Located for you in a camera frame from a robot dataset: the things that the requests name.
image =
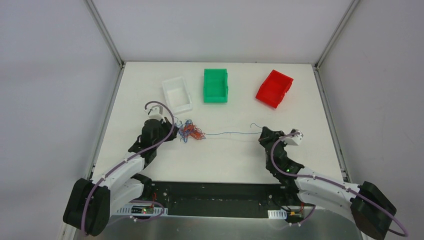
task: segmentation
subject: green plastic bin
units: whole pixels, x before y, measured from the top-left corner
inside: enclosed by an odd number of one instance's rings
[[[227,69],[205,69],[203,100],[205,103],[228,102]]]

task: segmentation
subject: white wall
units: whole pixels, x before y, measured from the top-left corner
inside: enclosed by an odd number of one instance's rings
[[[119,68],[82,0],[0,9],[1,239],[51,240]]]
[[[321,68],[353,181],[376,184],[414,240],[424,239],[423,10],[422,0],[362,1]]]
[[[95,0],[125,61],[315,63],[351,0]]]

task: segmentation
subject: metal frame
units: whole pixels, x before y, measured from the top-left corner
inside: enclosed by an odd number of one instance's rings
[[[168,209],[168,216],[174,217],[268,219],[268,211],[281,210],[281,206],[301,208],[293,193],[278,183],[152,181],[144,189],[151,195],[157,193],[155,201]]]
[[[112,221],[121,218],[113,217]],[[282,230],[287,223],[280,219],[219,218],[166,216],[155,221],[135,224],[131,219],[116,221],[97,237],[75,240],[116,239],[173,239],[173,240],[274,240],[274,239],[344,239],[358,240],[355,225],[328,210],[315,210],[309,224],[293,225]]]
[[[331,38],[328,41],[327,46],[325,46],[324,51],[321,53],[321,56],[319,57],[318,61],[315,64],[315,67],[317,68],[317,70],[320,70],[321,65],[323,64],[330,50],[333,48],[335,42],[340,36],[340,33],[345,28],[346,24],[348,23],[349,19],[351,18],[352,14],[354,13],[356,7],[358,6],[360,2],[361,0],[352,0],[350,2],[349,7],[347,8],[346,12],[344,13],[343,17],[341,18],[340,22],[335,28],[333,34],[331,35]]]
[[[104,38],[104,41],[107,44],[107,47],[109,47],[110,52],[115,57],[116,62],[118,63],[120,68],[123,68],[124,61],[121,58],[121,55],[118,52],[117,46],[115,45],[114,41],[112,40],[111,34],[109,33],[108,29],[105,26],[105,23],[102,20],[102,17],[100,16],[99,11],[97,10],[96,5],[94,4],[93,0],[84,0],[85,5],[87,6],[88,11],[90,12],[98,30],[100,31],[101,35]]]
[[[112,108],[114,107],[115,99],[117,98],[118,89],[119,89],[119,85],[121,84],[121,80],[122,80],[122,76],[124,74],[124,70],[125,70],[125,64],[119,70],[118,76],[116,78],[115,86],[113,87],[113,91],[112,91],[111,96],[110,96],[110,101],[107,105],[104,120],[101,123],[100,133],[99,133],[98,140],[97,140],[97,143],[96,143],[96,146],[95,146],[94,152],[92,154],[92,158],[91,158],[91,164],[89,165],[90,166],[89,170],[85,174],[86,179],[90,179],[92,177],[94,169],[96,167],[96,162],[97,162],[97,159],[99,157],[100,148],[102,147],[103,139],[105,138],[106,128],[108,127],[109,119],[110,119],[111,114],[112,114]]]
[[[323,82],[321,81],[320,72],[317,70],[316,67],[313,66],[312,68],[313,68],[313,73],[315,74],[315,80],[316,80],[316,85],[318,86],[319,95],[321,96],[322,105],[324,106],[324,112],[327,118],[328,127],[330,128],[331,138],[334,145],[335,154],[337,155],[341,174],[342,174],[343,180],[345,182],[350,183],[351,179],[349,177],[348,170],[346,168],[346,162],[345,162],[345,158],[343,157],[342,148],[340,147],[340,142],[337,136],[336,127],[334,125],[329,99],[326,95]]]

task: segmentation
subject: tangled wires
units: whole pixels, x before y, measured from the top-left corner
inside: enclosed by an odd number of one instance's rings
[[[184,124],[182,121],[179,121],[176,127],[179,129],[178,134],[181,136],[181,139],[184,140],[184,143],[187,143],[189,136],[196,140],[205,139],[205,133],[202,132],[200,128],[196,127],[191,119],[187,119]]]

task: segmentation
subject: white plastic bin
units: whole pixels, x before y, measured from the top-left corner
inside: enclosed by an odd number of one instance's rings
[[[184,77],[179,76],[165,80],[162,82],[162,88],[166,105],[174,115],[193,109],[192,98]]]

